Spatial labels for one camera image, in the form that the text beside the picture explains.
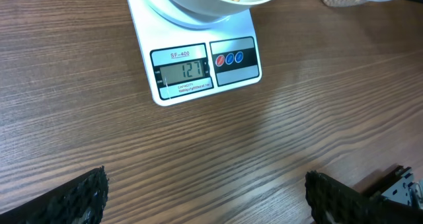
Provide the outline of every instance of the scale platform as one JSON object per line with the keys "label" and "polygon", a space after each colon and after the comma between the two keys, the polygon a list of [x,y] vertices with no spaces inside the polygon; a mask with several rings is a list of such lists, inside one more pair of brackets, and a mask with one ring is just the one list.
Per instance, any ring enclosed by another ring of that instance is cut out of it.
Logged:
{"label": "scale platform", "polygon": [[186,102],[259,82],[250,11],[215,18],[171,0],[128,0],[153,100]]}

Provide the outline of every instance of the brown wooden surface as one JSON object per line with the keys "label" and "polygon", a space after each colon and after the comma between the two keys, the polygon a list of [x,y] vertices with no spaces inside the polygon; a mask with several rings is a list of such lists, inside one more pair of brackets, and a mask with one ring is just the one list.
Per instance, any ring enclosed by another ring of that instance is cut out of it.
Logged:
{"label": "brown wooden surface", "polygon": [[126,0],[0,0],[0,213],[104,165],[104,223],[310,223],[304,175],[423,177],[423,5],[252,10],[259,84],[154,104]]}

